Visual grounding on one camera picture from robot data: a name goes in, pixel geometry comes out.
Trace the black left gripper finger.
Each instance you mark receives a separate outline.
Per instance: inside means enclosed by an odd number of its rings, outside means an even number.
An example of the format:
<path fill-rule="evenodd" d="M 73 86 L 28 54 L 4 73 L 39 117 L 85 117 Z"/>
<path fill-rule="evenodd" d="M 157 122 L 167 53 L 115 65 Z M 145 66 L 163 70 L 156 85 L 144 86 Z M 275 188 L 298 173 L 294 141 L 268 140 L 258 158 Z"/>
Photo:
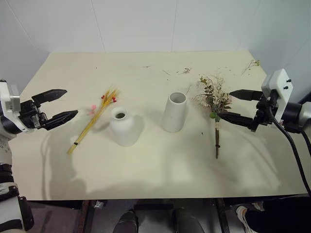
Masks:
<path fill-rule="evenodd" d="M 49 131 L 51 129 L 59 127 L 73 119 L 77 114 L 78 110 L 73 110 L 54 115 L 51 119 L 45 121 L 44 128 Z"/>
<path fill-rule="evenodd" d="M 34 101 L 35 106 L 39 108 L 41 107 L 41 104 L 57 100 L 66 93 L 67 90 L 65 89 L 51 89 L 43 93 L 32 96 L 32 100 Z"/>

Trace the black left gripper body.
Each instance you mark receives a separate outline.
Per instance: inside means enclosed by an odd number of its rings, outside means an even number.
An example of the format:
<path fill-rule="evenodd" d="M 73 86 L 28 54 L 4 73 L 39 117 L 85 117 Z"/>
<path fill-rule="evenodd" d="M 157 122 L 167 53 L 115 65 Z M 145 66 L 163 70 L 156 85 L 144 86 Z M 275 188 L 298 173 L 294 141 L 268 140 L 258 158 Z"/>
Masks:
<path fill-rule="evenodd" d="M 19 119 L 21 122 L 29 129 L 46 129 L 48 118 L 44 112 L 41 112 L 41 104 L 47 102 L 36 102 L 33 100 L 28 100 L 20 104 L 20 116 Z"/>

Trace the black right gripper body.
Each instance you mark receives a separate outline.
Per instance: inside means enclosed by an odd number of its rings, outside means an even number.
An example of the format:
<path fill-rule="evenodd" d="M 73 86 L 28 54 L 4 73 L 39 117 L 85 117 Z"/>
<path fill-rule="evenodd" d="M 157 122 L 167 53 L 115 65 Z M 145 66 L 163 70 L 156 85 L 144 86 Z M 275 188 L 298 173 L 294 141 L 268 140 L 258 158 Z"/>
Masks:
<path fill-rule="evenodd" d="M 276 107 L 276 101 L 278 99 L 278 93 L 275 90 L 272 90 L 268 97 L 265 97 L 262 94 L 259 98 L 259 101 L 256 105 L 257 111 L 254 117 L 256 124 L 268 125 L 272 124 L 273 109 Z"/>

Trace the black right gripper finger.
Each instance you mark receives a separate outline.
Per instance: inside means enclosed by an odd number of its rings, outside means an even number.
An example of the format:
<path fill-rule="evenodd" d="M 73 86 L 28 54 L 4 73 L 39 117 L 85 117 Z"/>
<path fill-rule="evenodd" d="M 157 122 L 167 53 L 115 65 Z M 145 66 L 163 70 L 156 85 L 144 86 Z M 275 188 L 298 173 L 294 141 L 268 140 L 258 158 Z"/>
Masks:
<path fill-rule="evenodd" d="M 229 95 L 231 95 L 235 98 L 238 98 L 240 100 L 247 100 L 247 101 L 256 100 L 256 101 L 259 101 L 263 95 L 263 92 L 262 91 L 256 91 L 256 90 L 241 89 L 241 90 L 232 91 L 229 93 Z"/>
<path fill-rule="evenodd" d="M 218 117 L 229 123 L 247 127 L 252 132 L 255 132 L 257 130 L 257 126 L 253 124 L 253 119 L 250 117 L 241 116 L 240 114 L 232 112 L 218 113 Z"/>

